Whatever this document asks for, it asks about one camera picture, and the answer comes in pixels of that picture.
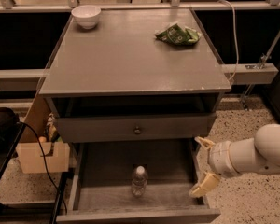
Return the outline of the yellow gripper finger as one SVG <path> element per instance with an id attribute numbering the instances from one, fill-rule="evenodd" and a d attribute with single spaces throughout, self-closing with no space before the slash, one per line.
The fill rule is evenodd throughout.
<path id="1" fill-rule="evenodd" d="M 210 150 L 214 145 L 215 143 L 207 138 L 203 138 L 203 137 L 200 137 L 200 136 L 196 136 L 194 138 L 194 140 L 200 144 L 205 150 Z"/>
<path id="2" fill-rule="evenodd" d="M 199 181 L 189 190 L 189 196 L 200 198 L 215 189 L 219 182 L 219 175 L 213 172 L 204 172 Z"/>

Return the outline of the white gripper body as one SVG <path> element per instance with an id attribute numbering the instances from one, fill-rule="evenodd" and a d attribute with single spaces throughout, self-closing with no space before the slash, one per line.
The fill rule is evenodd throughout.
<path id="1" fill-rule="evenodd" d="M 208 153 L 208 164 L 212 171 L 224 178 L 233 178 L 241 175 L 231 163 L 230 147 L 231 141 L 216 143 Z"/>

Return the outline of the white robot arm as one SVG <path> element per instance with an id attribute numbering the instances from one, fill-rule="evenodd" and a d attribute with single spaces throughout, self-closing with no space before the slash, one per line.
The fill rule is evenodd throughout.
<path id="1" fill-rule="evenodd" d="M 213 141 L 197 136 L 195 141 L 208 151 L 209 172 L 189 190 L 189 196 L 200 198 L 212 191 L 221 178 L 246 173 L 280 175 L 280 125 L 268 124 L 257 130 L 253 138 L 241 141 Z"/>

